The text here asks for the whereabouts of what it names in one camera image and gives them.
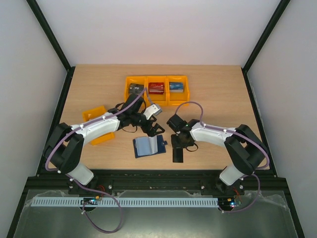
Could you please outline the blue leather card holder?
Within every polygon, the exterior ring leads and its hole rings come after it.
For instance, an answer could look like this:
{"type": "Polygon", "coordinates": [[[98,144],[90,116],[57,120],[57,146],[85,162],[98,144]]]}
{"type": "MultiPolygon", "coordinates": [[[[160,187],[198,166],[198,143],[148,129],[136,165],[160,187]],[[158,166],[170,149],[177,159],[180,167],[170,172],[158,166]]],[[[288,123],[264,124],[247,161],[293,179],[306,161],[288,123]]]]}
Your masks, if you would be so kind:
{"type": "Polygon", "coordinates": [[[165,153],[166,145],[167,141],[164,140],[162,135],[137,137],[133,139],[135,158],[165,153]]]}

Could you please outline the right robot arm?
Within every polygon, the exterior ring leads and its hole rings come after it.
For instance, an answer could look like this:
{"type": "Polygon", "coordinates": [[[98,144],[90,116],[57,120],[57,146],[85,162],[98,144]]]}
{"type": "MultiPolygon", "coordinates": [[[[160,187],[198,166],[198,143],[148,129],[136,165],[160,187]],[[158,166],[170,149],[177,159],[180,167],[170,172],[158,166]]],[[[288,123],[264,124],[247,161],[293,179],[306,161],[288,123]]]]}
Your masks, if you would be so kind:
{"type": "Polygon", "coordinates": [[[167,125],[173,130],[171,135],[173,162],[183,162],[183,150],[195,146],[197,142],[207,142],[226,148],[232,165],[227,166],[218,177],[216,189],[227,194],[233,184],[243,177],[250,176],[266,159],[269,165],[267,148],[245,124],[237,128],[224,128],[204,124],[198,119],[189,122],[174,114],[167,125]]]}

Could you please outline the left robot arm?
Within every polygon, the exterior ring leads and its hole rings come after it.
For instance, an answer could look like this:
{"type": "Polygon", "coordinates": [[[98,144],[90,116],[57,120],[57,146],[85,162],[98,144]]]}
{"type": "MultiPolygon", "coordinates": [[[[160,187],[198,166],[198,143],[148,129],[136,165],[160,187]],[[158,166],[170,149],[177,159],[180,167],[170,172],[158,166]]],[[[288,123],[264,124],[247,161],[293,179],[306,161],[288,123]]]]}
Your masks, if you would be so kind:
{"type": "Polygon", "coordinates": [[[91,141],[127,126],[140,127],[149,137],[165,130],[156,122],[161,108],[151,103],[143,110],[143,97],[131,94],[126,102],[109,109],[101,116],[82,124],[56,126],[45,144],[43,156],[46,164],[52,163],[57,172],[87,185],[94,178],[93,172],[80,162],[83,147],[91,141]]]}

